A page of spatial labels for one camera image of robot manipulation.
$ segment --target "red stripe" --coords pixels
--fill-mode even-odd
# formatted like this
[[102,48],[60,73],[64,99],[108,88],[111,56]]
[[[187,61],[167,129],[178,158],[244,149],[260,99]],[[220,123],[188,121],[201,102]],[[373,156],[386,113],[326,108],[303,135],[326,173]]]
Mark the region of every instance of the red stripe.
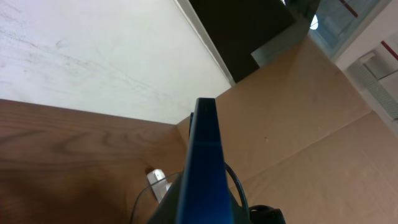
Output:
[[349,10],[349,12],[355,17],[355,18],[358,18],[358,13],[356,13],[356,11],[351,7],[351,6],[349,6],[349,4],[346,2],[346,1],[344,1],[344,0],[339,0],[344,6],[345,6],[345,8],[347,9],[347,10]]
[[391,54],[394,58],[396,58],[396,60],[398,60],[398,55],[397,55],[397,53],[396,53],[394,50],[392,50],[392,49],[390,48],[390,46],[388,46],[388,44],[385,43],[384,40],[381,42],[381,45],[383,45],[383,47],[385,47],[386,50],[388,50],[388,52],[390,52],[390,54]]

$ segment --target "wooden surface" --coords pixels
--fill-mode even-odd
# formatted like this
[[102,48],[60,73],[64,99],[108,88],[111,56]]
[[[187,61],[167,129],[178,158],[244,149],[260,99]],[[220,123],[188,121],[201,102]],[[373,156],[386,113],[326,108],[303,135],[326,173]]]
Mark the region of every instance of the wooden surface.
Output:
[[243,182],[286,223],[398,223],[398,139],[374,112]]
[[[370,112],[308,38],[217,97],[226,162],[246,180]],[[178,124],[186,141],[189,119]]]
[[184,151],[173,125],[0,100],[0,223],[127,223]]

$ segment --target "brown wooden floor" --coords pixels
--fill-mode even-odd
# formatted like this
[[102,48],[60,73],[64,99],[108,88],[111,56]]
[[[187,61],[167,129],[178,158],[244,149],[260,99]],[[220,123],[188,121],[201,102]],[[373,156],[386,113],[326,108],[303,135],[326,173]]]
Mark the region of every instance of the brown wooden floor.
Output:
[[174,125],[0,100],[0,223],[127,223],[184,147]]

